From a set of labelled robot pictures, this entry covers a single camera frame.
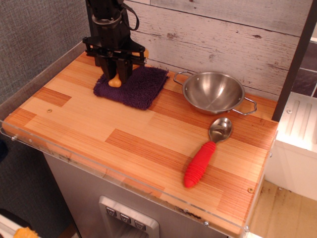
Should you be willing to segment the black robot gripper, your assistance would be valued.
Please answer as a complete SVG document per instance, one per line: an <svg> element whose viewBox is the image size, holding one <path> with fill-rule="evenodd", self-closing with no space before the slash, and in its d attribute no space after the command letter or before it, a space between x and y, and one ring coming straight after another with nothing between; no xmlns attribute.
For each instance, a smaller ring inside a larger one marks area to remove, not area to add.
<svg viewBox="0 0 317 238"><path fill-rule="evenodd" d="M145 47L131 39L127 16L110 19L92 16L92 25L97 34L83 38L87 55L98 59L106 79L113 79L118 71L121 82L126 83L133 64L144 65L146 62Z"/></svg>

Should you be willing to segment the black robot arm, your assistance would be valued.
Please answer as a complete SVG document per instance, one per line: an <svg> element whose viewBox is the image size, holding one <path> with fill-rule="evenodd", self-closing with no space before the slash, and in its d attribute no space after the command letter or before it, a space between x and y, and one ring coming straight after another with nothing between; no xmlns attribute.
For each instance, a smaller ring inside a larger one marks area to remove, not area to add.
<svg viewBox="0 0 317 238"><path fill-rule="evenodd" d="M128 11L135 11L122 0L89 0L92 25L97 35L83 38L88 56L98 60L106 79L118 75L125 84L132 75L134 65L144 65L146 48L131 39L131 31L139 28L139 18L132 28Z"/></svg>

